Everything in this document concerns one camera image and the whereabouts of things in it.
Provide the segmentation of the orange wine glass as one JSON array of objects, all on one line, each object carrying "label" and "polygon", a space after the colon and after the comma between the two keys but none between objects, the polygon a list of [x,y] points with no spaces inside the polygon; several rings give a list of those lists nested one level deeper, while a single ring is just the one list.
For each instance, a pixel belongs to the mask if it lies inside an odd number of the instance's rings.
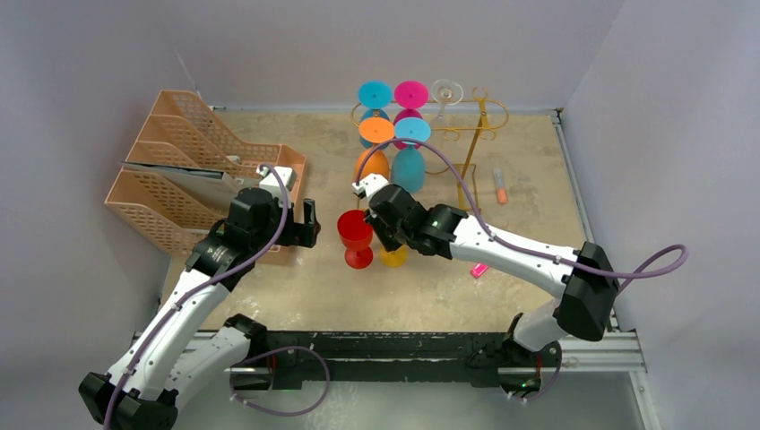
[{"label": "orange wine glass", "polygon": [[356,179],[358,169],[361,167],[362,162],[365,159],[367,159],[367,163],[362,169],[361,178],[364,178],[369,174],[378,174],[388,179],[390,166],[383,151],[378,150],[372,156],[369,155],[369,152],[380,143],[386,142],[394,137],[393,123],[380,116],[372,116],[364,119],[359,124],[358,131],[360,137],[369,142],[369,148],[365,149],[358,157],[351,180],[354,181]]}]

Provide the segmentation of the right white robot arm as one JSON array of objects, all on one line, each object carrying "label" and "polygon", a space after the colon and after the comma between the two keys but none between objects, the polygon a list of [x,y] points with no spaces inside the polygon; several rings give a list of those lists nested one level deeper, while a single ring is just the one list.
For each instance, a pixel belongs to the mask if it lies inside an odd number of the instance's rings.
[{"label": "right white robot arm", "polygon": [[403,245],[425,256],[484,263],[552,296],[552,301],[512,321],[503,341],[505,357],[523,365],[547,345],[573,336],[599,341],[619,290],[617,281],[576,269],[609,269],[604,250],[591,242],[581,249],[548,245],[480,224],[474,215],[447,204],[427,209],[402,187],[369,176],[354,193],[365,198],[365,220],[387,251]]}]

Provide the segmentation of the yellow wine glass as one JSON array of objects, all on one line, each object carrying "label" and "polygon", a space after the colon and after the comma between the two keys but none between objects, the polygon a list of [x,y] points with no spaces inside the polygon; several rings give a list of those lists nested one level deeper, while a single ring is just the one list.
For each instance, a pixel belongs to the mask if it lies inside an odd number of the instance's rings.
[{"label": "yellow wine glass", "polygon": [[408,260],[409,248],[406,245],[400,246],[395,251],[386,251],[383,247],[379,250],[379,259],[381,264],[388,268],[398,268],[403,266]]}]

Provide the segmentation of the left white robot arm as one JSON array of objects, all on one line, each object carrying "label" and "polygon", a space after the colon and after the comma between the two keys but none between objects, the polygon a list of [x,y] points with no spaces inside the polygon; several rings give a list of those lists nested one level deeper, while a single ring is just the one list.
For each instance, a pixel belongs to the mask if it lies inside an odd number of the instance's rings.
[{"label": "left white robot arm", "polygon": [[315,201],[293,205],[261,188],[231,201],[186,261],[174,290],[139,339],[106,373],[88,373],[78,388],[93,419],[106,429],[170,429],[178,413],[223,369],[272,360],[267,329],[242,314],[230,317],[205,346],[185,356],[208,315],[274,245],[312,248],[321,225]]}]

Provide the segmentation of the red wine glass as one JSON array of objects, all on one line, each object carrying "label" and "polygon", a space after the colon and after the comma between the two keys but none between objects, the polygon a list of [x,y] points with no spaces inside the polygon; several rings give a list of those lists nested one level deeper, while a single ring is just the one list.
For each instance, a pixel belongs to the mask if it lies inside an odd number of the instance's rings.
[{"label": "red wine glass", "polygon": [[353,269],[361,270],[370,265],[374,259],[370,247],[373,229],[365,222],[362,210],[345,211],[337,221],[337,230],[344,252],[345,262]]}]

